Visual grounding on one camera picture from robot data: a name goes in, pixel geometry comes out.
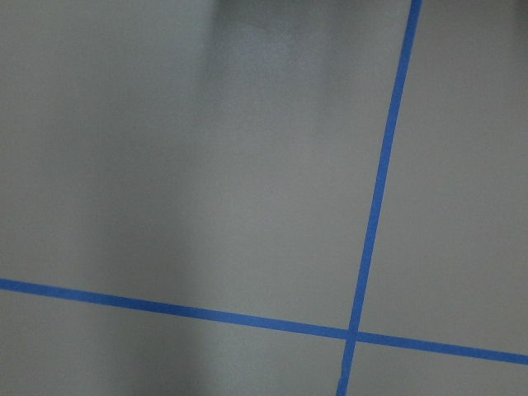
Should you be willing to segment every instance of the vertical blue line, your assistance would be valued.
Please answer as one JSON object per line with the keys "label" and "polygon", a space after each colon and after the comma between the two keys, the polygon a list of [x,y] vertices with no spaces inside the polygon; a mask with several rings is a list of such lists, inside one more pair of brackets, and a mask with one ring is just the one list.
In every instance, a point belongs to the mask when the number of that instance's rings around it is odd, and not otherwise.
{"label": "vertical blue line", "polygon": [[366,286],[369,279],[372,252],[374,251],[376,231],[378,229],[378,222],[380,220],[381,203],[383,201],[385,182],[387,180],[387,171],[389,170],[390,151],[393,145],[394,131],[396,130],[399,107],[402,101],[403,86],[405,84],[405,77],[407,75],[409,60],[411,58],[411,50],[413,48],[414,36],[416,35],[418,16],[420,14],[421,6],[422,0],[412,0],[407,27],[405,29],[405,36],[403,37],[403,45],[399,57],[398,71],[396,72],[393,94],[390,99],[389,113],[387,115],[387,123],[385,125],[383,143],[381,145],[378,173],[376,175],[374,194],[372,196],[369,222],[366,228],[365,243],[363,245],[360,270],[357,277],[356,294],[354,295],[351,318],[348,325],[348,337],[346,339],[345,351],[343,352],[341,378],[337,384],[336,396],[346,396],[347,394],[348,380],[350,378],[352,360],[354,358],[354,350],[356,349],[357,335],[360,327],[361,312],[363,310]]}

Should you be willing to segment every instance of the blue tape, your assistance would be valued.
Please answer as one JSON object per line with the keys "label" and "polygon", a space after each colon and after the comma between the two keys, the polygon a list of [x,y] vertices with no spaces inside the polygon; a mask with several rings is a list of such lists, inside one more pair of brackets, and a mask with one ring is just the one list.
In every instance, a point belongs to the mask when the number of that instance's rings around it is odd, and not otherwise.
{"label": "blue tape", "polygon": [[486,359],[488,361],[504,361],[507,363],[516,363],[518,365],[528,365],[527,355],[490,351],[488,349],[471,348],[468,346],[420,341],[413,340],[411,338],[383,336],[381,334],[372,334],[370,332],[358,332],[356,340],[358,342],[386,345],[388,347],[415,349],[417,351],[444,353],[447,355],[472,357],[474,359]]}
{"label": "blue tape", "polygon": [[372,205],[370,207],[369,222],[367,224],[365,234],[365,244],[363,245],[363,253],[361,255],[361,264],[357,278],[356,293],[354,295],[351,318],[348,326],[349,337],[346,340],[345,351],[343,352],[342,371],[339,383],[337,384],[336,396],[345,396],[347,393],[348,380],[354,358],[354,349],[356,347],[356,338],[359,331],[363,303],[365,301],[366,286],[369,279],[370,263],[372,261],[372,252],[374,251],[376,231],[378,229],[378,222],[380,220],[380,211],[383,201],[385,182],[387,180],[387,171],[389,170],[390,151],[393,145],[394,131],[396,130],[399,107],[402,101],[403,86],[405,84],[405,77],[407,75],[409,60],[411,58],[411,50],[413,48],[414,36],[416,35],[418,16],[420,15],[421,6],[422,0],[412,0],[407,27],[403,37],[402,51],[399,57],[398,70],[396,72],[393,94],[390,99],[389,113],[387,115],[387,123],[385,125],[383,143],[381,145],[378,173],[376,175],[374,194],[372,196]]}
{"label": "blue tape", "polygon": [[56,299],[69,299],[81,301],[83,303],[109,305],[112,307],[136,309],[139,311],[155,312],[173,316],[183,316],[186,318],[196,318],[211,320],[215,322],[240,324],[254,328],[269,328],[282,332],[297,332],[311,336],[336,338],[343,340],[347,337],[347,330],[341,328],[328,328],[315,324],[297,323],[288,320],[262,318],[259,316],[243,315],[240,313],[230,313],[214,311],[211,309],[201,309],[186,307],[184,305],[165,304],[144,299],[131,299],[116,295],[104,295],[92,293],[90,291],[65,289],[63,287],[40,285],[36,283],[21,282],[18,280],[8,280],[0,278],[0,290],[10,290],[29,295],[42,295]]}

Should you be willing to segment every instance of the gray floor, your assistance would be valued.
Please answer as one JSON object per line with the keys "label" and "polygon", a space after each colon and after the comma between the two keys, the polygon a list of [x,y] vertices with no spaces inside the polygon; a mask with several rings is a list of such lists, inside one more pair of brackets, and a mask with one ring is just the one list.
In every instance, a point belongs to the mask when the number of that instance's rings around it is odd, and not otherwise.
{"label": "gray floor", "polygon": [[[0,277],[346,328],[410,1],[0,4]],[[528,5],[424,0],[361,330],[528,354]],[[333,395],[344,342],[0,291],[0,394]],[[528,366],[358,344],[350,395]]]}

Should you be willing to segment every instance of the gray tile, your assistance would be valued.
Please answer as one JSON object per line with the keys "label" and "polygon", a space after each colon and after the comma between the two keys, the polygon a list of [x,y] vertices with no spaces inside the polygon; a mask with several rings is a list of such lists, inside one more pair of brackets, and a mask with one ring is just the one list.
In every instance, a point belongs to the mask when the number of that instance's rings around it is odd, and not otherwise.
{"label": "gray tile", "polygon": [[496,361],[358,344],[350,396],[522,396],[528,368]]}
{"label": "gray tile", "polygon": [[361,329],[528,353],[528,6],[424,2]]}
{"label": "gray tile", "polygon": [[3,1],[2,276],[346,326],[408,7]]}
{"label": "gray tile", "polygon": [[0,393],[327,395],[343,342],[0,292]]}

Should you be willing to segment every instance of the blue stripe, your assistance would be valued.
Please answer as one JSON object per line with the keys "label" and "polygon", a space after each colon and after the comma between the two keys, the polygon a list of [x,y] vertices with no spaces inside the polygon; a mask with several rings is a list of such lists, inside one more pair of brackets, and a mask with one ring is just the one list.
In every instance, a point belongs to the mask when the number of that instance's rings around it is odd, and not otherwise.
{"label": "blue stripe", "polygon": [[451,344],[442,344],[439,342],[420,341],[413,340],[411,338],[383,336],[380,334],[372,334],[370,332],[359,332],[357,334],[356,340],[358,342],[386,345],[388,347],[415,349],[417,351],[444,353],[447,355],[472,357],[474,359],[486,359],[488,361],[504,361],[507,363],[516,363],[518,365],[528,365],[527,355],[519,355],[516,353],[500,351],[490,351],[488,349],[471,348],[468,346],[458,346]]}
{"label": "blue stripe", "polygon": [[83,303],[109,305],[111,307],[136,309],[139,311],[155,312],[158,314],[183,316],[186,318],[196,318],[212,320],[215,322],[240,324],[253,328],[269,328],[282,332],[297,332],[327,338],[345,339],[347,330],[341,328],[328,328],[314,324],[297,323],[288,320],[262,318],[259,316],[243,315],[240,313],[230,313],[214,311],[211,309],[201,309],[186,307],[183,305],[165,304],[144,299],[131,299],[119,297],[117,295],[104,295],[92,293],[90,291],[65,289],[63,287],[39,285],[36,283],[20,282],[18,280],[8,280],[0,278],[0,290],[16,291],[29,295],[43,295],[56,299],[69,299],[81,301]]}
{"label": "blue stripe", "polygon": [[405,84],[405,77],[407,75],[409,60],[411,58],[411,50],[413,48],[413,41],[416,34],[418,16],[420,14],[421,6],[422,0],[412,0],[407,27],[405,29],[405,36],[403,37],[402,51],[399,57],[398,70],[396,72],[393,94],[390,99],[389,113],[387,115],[387,123],[385,125],[383,143],[381,145],[378,173],[376,175],[372,205],[370,207],[369,222],[367,224],[365,234],[365,244],[363,245],[363,253],[361,255],[361,264],[357,278],[356,293],[354,295],[354,302],[352,304],[351,318],[348,327],[350,333],[346,340],[345,351],[343,352],[342,372],[339,383],[337,384],[336,396],[345,396],[347,393],[348,380],[351,373],[354,349],[356,346],[356,337],[359,331],[361,313],[363,311],[363,303],[365,301],[366,286],[369,279],[370,263],[372,260],[372,252],[374,251],[376,231],[378,229],[378,222],[380,220],[381,203],[383,200],[385,182],[387,179],[387,171],[389,170],[390,151],[393,145],[394,131],[396,130],[399,107],[402,101],[403,86]]}

